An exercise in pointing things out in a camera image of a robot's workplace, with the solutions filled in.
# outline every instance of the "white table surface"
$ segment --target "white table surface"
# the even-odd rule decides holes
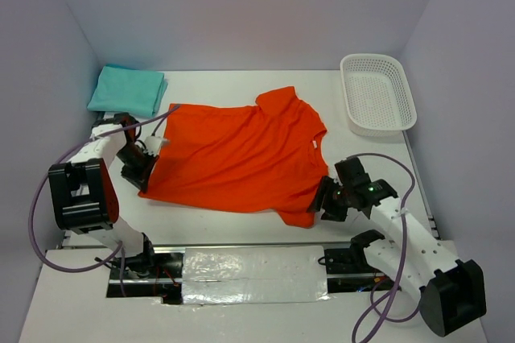
[[[260,93],[293,85],[298,97],[319,113],[328,129],[322,142],[322,153],[333,175],[336,175],[334,163],[359,152],[391,155],[413,169],[401,134],[389,138],[366,138],[350,131],[339,71],[165,72],[165,77],[168,88],[160,113],[166,112],[170,103],[218,107],[254,105]],[[142,138],[150,134],[154,126],[154,123],[144,126]],[[398,165],[372,157],[364,157],[362,162],[373,180],[387,180],[399,195],[408,189],[410,179]],[[318,221],[311,229],[301,229],[285,225],[272,210],[224,213],[146,200],[138,197],[137,189],[122,179],[121,169],[122,163],[118,159],[109,169],[120,202],[120,214],[135,229],[144,232],[154,245],[346,242],[372,227],[365,216],[358,215],[356,211],[349,211],[344,223]],[[418,187],[407,201],[407,207],[430,229]],[[64,245],[98,244],[87,236],[71,233]]]
[[[66,267],[84,267],[107,254],[52,250],[47,256]],[[108,281],[103,267],[76,275],[43,267],[20,342],[349,343],[353,325],[369,305],[368,293],[299,304],[162,305],[156,298],[107,299]],[[404,316],[413,308],[409,296],[399,292],[390,315]],[[367,318],[361,332],[376,321],[375,315]],[[487,343],[479,320],[440,338],[420,316],[404,324],[384,323],[372,342]]]

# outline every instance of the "white wall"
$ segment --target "white wall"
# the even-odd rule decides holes
[[[103,62],[150,69],[338,68],[396,56],[428,0],[67,0]]]
[[[64,0],[0,0],[0,7],[0,341],[11,343],[40,267],[27,236],[32,194],[61,151],[87,134],[99,66]],[[45,192],[37,212],[43,248],[61,237],[49,198]]]
[[[488,341],[513,341],[515,0],[431,0],[402,54],[410,132],[441,233],[486,279]]]

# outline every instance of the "black bracket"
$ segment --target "black bracket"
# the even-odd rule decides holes
[[[88,233],[111,229],[118,219],[118,199],[103,159],[54,164],[48,181],[60,229]],[[81,186],[87,186],[88,192],[80,194]]]
[[[436,271],[422,288],[420,314],[439,337],[486,313],[483,271],[473,260],[456,263],[458,266],[450,271]]]

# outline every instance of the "orange t-shirt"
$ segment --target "orange t-shirt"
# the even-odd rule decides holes
[[[306,210],[328,174],[320,152],[327,130],[294,87],[263,93],[256,104],[181,105],[140,196],[229,212],[274,209],[288,225],[313,226]]]

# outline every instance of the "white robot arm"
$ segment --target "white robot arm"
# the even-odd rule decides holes
[[[370,180],[357,157],[335,166],[340,182],[324,177],[310,210],[324,209],[323,220],[344,221],[348,208],[354,208],[381,229],[351,240],[358,261],[395,277],[402,255],[404,216],[407,247],[400,285],[418,305],[430,329],[444,337],[486,313],[483,271],[473,260],[462,262],[433,238],[402,208],[387,182]]]
[[[124,163],[122,176],[146,191],[161,141],[150,136],[142,147],[137,146],[135,129],[100,136],[134,123],[137,121],[129,114],[116,114],[96,122],[91,137],[98,139],[84,145],[67,163],[52,165],[48,179],[56,222],[61,229],[87,234],[111,250],[122,242],[126,265],[132,271],[144,273],[153,265],[152,244],[144,233],[131,228],[119,216],[108,169],[114,158],[120,158]]]

